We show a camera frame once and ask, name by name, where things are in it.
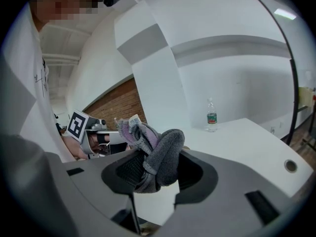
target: white tag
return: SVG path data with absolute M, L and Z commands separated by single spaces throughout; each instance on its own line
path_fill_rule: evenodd
M 131 133 L 132 132 L 132 127 L 138 123 L 142 123 L 138 117 L 138 114 L 135 114 L 134 116 L 132 116 L 129 121 L 128 121 L 128 132 Z

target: person's hand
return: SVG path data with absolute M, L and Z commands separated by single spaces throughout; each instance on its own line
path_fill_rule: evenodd
M 82 151 L 80 143 L 77 140 L 70 136 L 61 138 L 73 157 L 88 159 L 88 156 Z

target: white table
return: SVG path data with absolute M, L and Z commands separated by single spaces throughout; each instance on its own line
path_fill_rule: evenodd
M 185 145 L 195 151 L 243 163 L 293 196 L 312 174 L 312 168 L 290 147 L 254 122 L 242 118 L 219 124 L 209 133 L 196 128 L 182 129 Z M 284 168 L 286 160 L 297 164 L 297 171 Z M 155 194 L 135 194 L 138 217 L 163 225 L 173 213 L 178 182 Z

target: yellow object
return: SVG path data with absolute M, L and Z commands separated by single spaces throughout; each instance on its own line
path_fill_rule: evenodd
M 313 91 L 308 87 L 298 88 L 299 108 L 302 106 L 313 106 Z

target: wooden floor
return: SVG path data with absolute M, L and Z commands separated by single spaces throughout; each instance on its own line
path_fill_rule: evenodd
M 297 192 L 297 194 L 294 195 L 294 200 L 301 200 L 308 196 L 311 189 L 315 185 L 316 180 L 316 152 L 309 147 L 308 145 L 305 145 L 302 147 L 302 139 L 310 140 L 311 137 L 308 133 L 308 129 L 311 124 L 311 118 L 309 118 L 302 126 L 300 126 L 293 134 L 292 141 L 290 143 L 290 147 L 298 152 L 298 154 L 312 167 L 314 170 L 314 173 L 310 176 L 308 181 L 305 183 L 305 185 Z M 313 145 L 315 142 L 314 139 L 310 141 L 310 143 Z

